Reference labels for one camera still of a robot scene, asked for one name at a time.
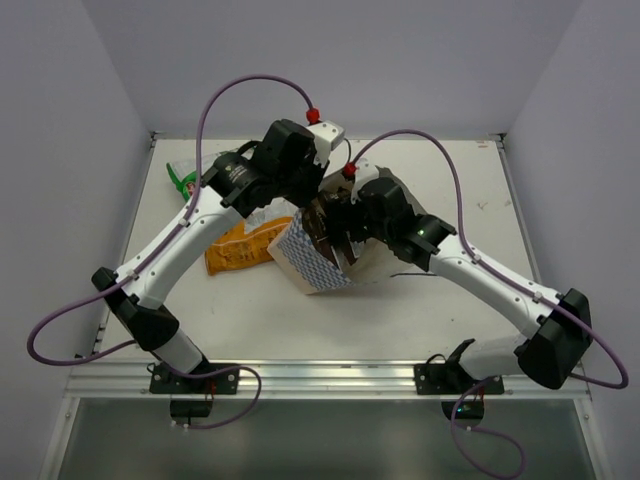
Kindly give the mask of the orange chips bag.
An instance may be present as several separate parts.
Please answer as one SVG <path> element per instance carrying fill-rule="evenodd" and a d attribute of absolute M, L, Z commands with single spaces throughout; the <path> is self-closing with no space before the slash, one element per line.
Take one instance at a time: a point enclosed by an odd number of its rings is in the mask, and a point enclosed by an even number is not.
<path fill-rule="evenodd" d="M 271 242 L 290 224 L 297 208 L 284 199 L 258 208 L 205 252 L 207 273 L 242 270 L 272 261 Z"/>

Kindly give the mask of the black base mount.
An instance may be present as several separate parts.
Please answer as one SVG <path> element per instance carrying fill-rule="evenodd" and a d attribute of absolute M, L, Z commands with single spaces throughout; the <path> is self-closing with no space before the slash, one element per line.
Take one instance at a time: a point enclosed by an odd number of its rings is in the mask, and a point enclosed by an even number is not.
<path fill-rule="evenodd" d="M 475 342 L 463 341 L 448 357 L 434 354 L 425 362 L 413 366 L 414 383 L 418 395 L 441 396 L 461 395 L 480 381 L 473 379 L 460 365 L 462 354 Z M 493 378 L 486 386 L 475 390 L 471 399 L 465 399 L 458 407 L 454 401 L 442 401 L 445 417 L 450 420 L 456 413 L 456 420 L 469 420 L 478 424 L 484 417 L 484 395 L 502 395 L 505 393 L 501 377 Z"/>
<path fill-rule="evenodd" d="M 151 374 L 149 392 L 156 395 L 169 395 L 171 419 L 179 424 L 191 424 L 194 419 L 204 419 L 211 414 L 216 394 L 235 395 L 240 379 L 236 364 L 213 363 L 199 366 L 196 374 L 205 374 L 222 370 L 221 375 L 204 379 L 190 379 L 172 373 L 162 363 L 147 365 Z"/>

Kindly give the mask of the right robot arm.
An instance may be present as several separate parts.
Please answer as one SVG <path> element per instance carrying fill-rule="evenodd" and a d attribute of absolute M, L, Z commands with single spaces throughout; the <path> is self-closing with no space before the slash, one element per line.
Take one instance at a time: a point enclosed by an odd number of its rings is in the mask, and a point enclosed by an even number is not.
<path fill-rule="evenodd" d="M 501 264 L 483 268 L 480 252 L 464 248 L 460 233 L 440 218 L 419 213 L 400 183 L 377 178 L 358 194 L 341 188 L 322 196 L 331 238 L 377 240 L 396 258 L 463 288 L 496 310 L 517 330 L 493 340 L 463 341 L 432 380 L 468 392 L 487 377 L 524 374 L 557 390 L 592 343 L 587 297 L 576 289 L 559 293 L 516 275 Z"/>

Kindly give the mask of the brown kettle chips bag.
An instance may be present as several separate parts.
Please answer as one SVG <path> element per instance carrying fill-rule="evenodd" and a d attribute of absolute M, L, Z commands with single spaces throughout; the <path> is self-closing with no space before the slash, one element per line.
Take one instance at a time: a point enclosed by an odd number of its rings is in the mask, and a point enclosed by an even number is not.
<path fill-rule="evenodd" d="M 321 190 L 311 205 L 303 211 L 302 225 L 316 251 L 335 267 L 342 269 L 345 265 L 354 265 L 359 253 L 354 243 L 349 240 L 335 244 L 328 238 L 327 201 L 336 197 L 351 199 L 350 192 L 343 187 L 334 192 Z"/>

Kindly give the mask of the aluminium front rail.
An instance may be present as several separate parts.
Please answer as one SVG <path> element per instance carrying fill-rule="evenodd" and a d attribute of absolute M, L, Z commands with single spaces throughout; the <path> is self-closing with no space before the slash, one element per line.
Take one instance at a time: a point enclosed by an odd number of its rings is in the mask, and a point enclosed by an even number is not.
<path fill-rule="evenodd" d="M 420 395 L 411 361 L 249 361 L 261 377 L 244 370 L 232 379 L 233 399 L 250 399 L 262 387 L 265 400 L 452 400 L 452 395 Z M 75 367 L 65 387 L 68 397 L 146 398 L 158 381 L 149 359 L 116 358 Z"/>

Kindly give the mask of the aluminium table edge frame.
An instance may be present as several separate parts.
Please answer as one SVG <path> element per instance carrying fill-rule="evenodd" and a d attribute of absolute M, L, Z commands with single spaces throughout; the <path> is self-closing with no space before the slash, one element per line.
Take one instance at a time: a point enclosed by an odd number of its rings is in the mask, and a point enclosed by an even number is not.
<path fill-rule="evenodd" d="M 457 207 L 451 170 L 432 144 L 408 137 L 367 150 L 390 168 L 422 205 L 449 221 L 462 220 L 471 242 L 520 274 L 537 276 L 505 142 L 448 140 L 444 144 L 460 176 L 464 204 Z M 399 276 L 363 287 L 307 296 L 274 265 L 211 277 L 197 262 L 169 296 L 168 305 L 189 336 L 211 356 L 249 361 L 411 361 L 448 352 L 469 337 L 510 332 L 508 323 L 451 283 Z M 528 479 L 596 479 L 592 454 L 590 393 L 571 380 L 547 390 L 521 376 L 488 400 L 488 425 L 524 446 Z M 346 403 L 368 407 L 433 406 L 435 400 L 265 400 L 301 406 Z"/>

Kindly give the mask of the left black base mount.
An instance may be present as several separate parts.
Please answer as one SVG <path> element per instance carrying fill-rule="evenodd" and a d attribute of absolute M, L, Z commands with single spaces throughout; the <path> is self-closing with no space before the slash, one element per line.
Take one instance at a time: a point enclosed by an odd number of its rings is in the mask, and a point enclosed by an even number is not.
<path fill-rule="evenodd" d="M 236 364 L 213 363 L 199 366 L 196 374 L 205 374 L 222 370 L 221 375 L 204 379 L 190 379 L 172 373 L 162 363 L 147 365 L 151 374 L 149 392 L 156 395 L 169 395 L 171 419 L 179 424 L 191 424 L 194 419 L 204 419 L 211 414 L 216 394 L 235 395 L 240 379 Z"/>

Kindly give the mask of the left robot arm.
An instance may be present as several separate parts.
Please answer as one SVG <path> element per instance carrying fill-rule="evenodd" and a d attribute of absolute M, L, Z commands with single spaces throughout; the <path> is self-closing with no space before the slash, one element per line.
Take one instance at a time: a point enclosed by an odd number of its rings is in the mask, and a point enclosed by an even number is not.
<path fill-rule="evenodd" d="M 216 240 L 255 210 L 276 198 L 307 206 L 343 139 L 343 128 L 328 121 L 308 127 L 273 122 L 251 156 L 232 151 L 217 157 L 185 212 L 136 257 L 116 270 L 94 273 L 92 283 L 110 311 L 142 350 L 173 369 L 173 381 L 185 392 L 205 386 L 208 362 L 165 307 L 166 297 Z"/>

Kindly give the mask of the green cassava chips bag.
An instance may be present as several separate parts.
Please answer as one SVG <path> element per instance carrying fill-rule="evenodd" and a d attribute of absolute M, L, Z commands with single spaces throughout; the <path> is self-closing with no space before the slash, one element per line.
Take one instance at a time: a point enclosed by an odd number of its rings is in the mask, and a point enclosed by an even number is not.
<path fill-rule="evenodd" d="M 214 161 L 223 154 L 223 151 L 204 155 L 201 162 L 201 175 L 214 164 Z M 196 160 L 182 159 L 166 163 L 166 170 L 171 182 L 185 201 L 188 201 L 197 185 Z"/>

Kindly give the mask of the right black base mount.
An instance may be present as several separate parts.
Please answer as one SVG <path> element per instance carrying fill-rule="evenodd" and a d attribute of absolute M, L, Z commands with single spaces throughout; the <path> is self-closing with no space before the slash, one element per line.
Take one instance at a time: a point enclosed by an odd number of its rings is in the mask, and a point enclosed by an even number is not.
<path fill-rule="evenodd" d="M 434 354 L 425 362 L 413 366 L 414 383 L 418 395 L 441 396 L 461 395 L 480 381 L 473 379 L 460 365 L 462 354 L 475 342 L 463 341 L 448 357 Z M 456 413 L 456 420 L 469 420 L 478 424 L 484 417 L 484 395 L 502 395 L 505 393 L 501 377 L 493 378 L 486 386 L 475 390 L 471 399 L 465 399 L 458 407 L 454 401 L 442 401 L 445 417 L 450 420 Z"/>

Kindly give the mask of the blue checkered paper bag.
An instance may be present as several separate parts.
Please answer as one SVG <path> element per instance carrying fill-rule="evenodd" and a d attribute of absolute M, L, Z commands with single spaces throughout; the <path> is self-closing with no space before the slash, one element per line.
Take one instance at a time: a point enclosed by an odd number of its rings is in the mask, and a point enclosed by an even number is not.
<path fill-rule="evenodd" d="M 268 247 L 285 276 L 306 295 L 375 283 L 410 269 L 382 242 L 358 242 L 337 228 L 338 214 L 329 209 L 342 200 L 350 206 L 353 186 L 339 172 L 326 177 L 318 196 L 296 211 Z"/>

